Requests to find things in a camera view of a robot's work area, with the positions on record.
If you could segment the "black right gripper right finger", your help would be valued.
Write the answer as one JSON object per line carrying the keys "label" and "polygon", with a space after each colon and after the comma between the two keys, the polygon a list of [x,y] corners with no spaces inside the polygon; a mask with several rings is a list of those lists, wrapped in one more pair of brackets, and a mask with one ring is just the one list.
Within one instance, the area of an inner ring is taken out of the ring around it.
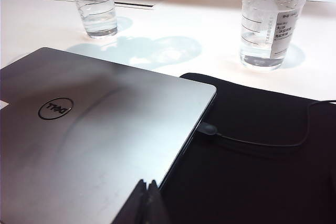
{"label": "black right gripper right finger", "polygon": [[148,223],[171,223],[155,180],[149,184],[148,193]]}

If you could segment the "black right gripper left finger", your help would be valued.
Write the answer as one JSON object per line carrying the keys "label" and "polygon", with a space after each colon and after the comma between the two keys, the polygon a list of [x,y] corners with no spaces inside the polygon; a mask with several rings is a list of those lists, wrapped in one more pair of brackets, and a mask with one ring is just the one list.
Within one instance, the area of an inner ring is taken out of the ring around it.
{"label": "black right gripper left finger", "polygon": [[146,182],[144,182],[144,180],[139,180],[112,221],[112,224],[140,223],[145,193]]}

